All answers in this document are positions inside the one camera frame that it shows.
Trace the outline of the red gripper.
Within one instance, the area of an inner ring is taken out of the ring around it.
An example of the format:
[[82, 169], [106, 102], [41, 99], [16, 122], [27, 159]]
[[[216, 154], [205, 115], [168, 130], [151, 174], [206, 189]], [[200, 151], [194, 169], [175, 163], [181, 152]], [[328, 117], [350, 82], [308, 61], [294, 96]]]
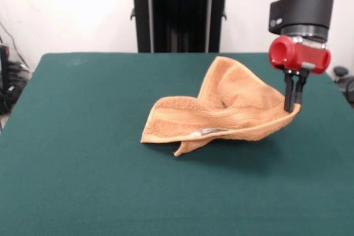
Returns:
[[[292, 112], [294, 103], [302, 104], [303, 88], [309, 76], [309, 71], [314, 74], [324, 73], [330, 64], [331, 53], [325, 43], [308, 40], [300, 36], [281, 35], [270, 45], [269, 61], [276, 69], [285, 69], [284, 110]], [[297, 74], [298, 81], [295, 85], [294, 102], [292, 70], [300, 70]]]

